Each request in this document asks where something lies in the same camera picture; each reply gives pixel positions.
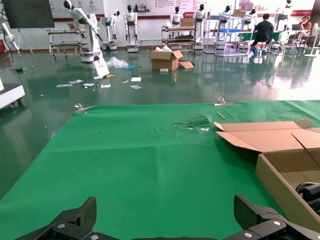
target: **black shirt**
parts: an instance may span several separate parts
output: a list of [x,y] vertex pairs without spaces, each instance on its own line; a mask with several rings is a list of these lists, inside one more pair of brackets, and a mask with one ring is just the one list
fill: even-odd
[[255,26],[254,30],[257,31],[257,39],[266,41],[269,40],[269,34],[274,30],[274,26],[269,21],[262,21]]

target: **paper scrap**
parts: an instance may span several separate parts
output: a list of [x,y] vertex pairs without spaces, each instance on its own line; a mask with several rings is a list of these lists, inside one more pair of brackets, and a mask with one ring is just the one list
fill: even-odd
[[141,82],[141,77],[133,77],[131,78],[131,82]]
[[69,83],[71,84],[78,84],[78,83],[81,83],[83,82],[82,80],[78,79],[78,80],[75,80],[75,81],[69,81]]
[[133,86],[130,86],[131,88],[133,89],[141,89],[142,87],[138,86],[138,85],[133,85]]
[[111,84],[101,84],[101,88],[110,88]]
[[56,88],[72,87],[72,84],[61,84],[57,85]]
[[85,83],[83,84],[84,87],[92,87],[93,85],[95,85],[94,83]]

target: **banner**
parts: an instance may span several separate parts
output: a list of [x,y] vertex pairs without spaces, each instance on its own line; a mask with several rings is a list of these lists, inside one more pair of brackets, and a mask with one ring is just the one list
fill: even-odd
[[[63,0],[49,0],[52,16],[54,19],[70,18],[69,10],[64,7]],[[82,8],[86,14],[103,15],[104,1],[103,0],[72,0],[75,7]]]

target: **metal rack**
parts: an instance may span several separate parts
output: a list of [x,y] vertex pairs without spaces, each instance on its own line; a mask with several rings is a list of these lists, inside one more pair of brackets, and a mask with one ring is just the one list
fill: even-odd
[[[218,19],[219,22],[219,27],[217,31],[210,31],[210,23],[211,23],[211,16],[209,16],[209,24],[208,24],[208,29],[207,29],[207,38],[204,40],[206,48],[203,49],[203,52],[205,54],[215,54],[216,56],[220,57],[234,57],[234,56],[248,56],[249,55],[249,48],[245,50],[245,45],[249,43],[248,42],[241,42],[242,39],[242,34],[247,34],[251,33],[250,41],[252,40],[253,37],[253,30],[252,31],[236,31],[236,32],[231,32],[230,27],[231,27],[231,22],[232,25],[234,25],[235,20],[243,20],[246,17],[236,17],[236,16],[231,16],[231,10],[229,11],[229,16],[223,16],[219,15],[218,18],[217,16],[213,16],[213,20]],[[221,20],[228,20],[227,22],[227,28],[226,31],[221,31],[220,30],[220,22]],[[214,49],[209,49],[209,44],[210,44],[210,34],[216,33],[216,38],[215,42],[212,42],[214,44]],[[224,40],[221,42],[219,41],[219,35],[223,34],[224,35]],[[217,46],[222,46],[223,50],[218,50]]]
[[[77,29],[65,29],[65,30],[47,30],[48,35],[50,36],[49,42],[49,53],[51,56],[56,58],[56,55],[64,55],[66,58],[68,55],[79,55],[80,52],[83,51],[83,48],[87,48],[87,42],[81,41],[81,34],[85,32],[85,30],[77,30]],[[63,41],[64,35],[73,35],[77,36],[77,41]],[[60,36],[61,41],[55,41],[54,36]],[[66,49],[74,49],[74,52],[66,52]]]
[[[175,39],[175,38],[168,38],[168,33],[180,33],[180,32],[193,32],[193,38],[192,39]],[[174,27],[168,27],[168,26],[162,26],[161,27],[161,44],[162,45],[189,45],[188,48],[182,48],[181,51],[196,51],[192,48],[192,46],[197,46],[196,41],[196,32],[197,27],[196,26],[174,26]]]

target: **laptop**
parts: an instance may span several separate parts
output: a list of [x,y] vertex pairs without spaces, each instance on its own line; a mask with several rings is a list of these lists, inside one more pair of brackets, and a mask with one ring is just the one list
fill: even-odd
[[292,24],[292,30],[294,31],[300,31],[303,30],[301,24]]

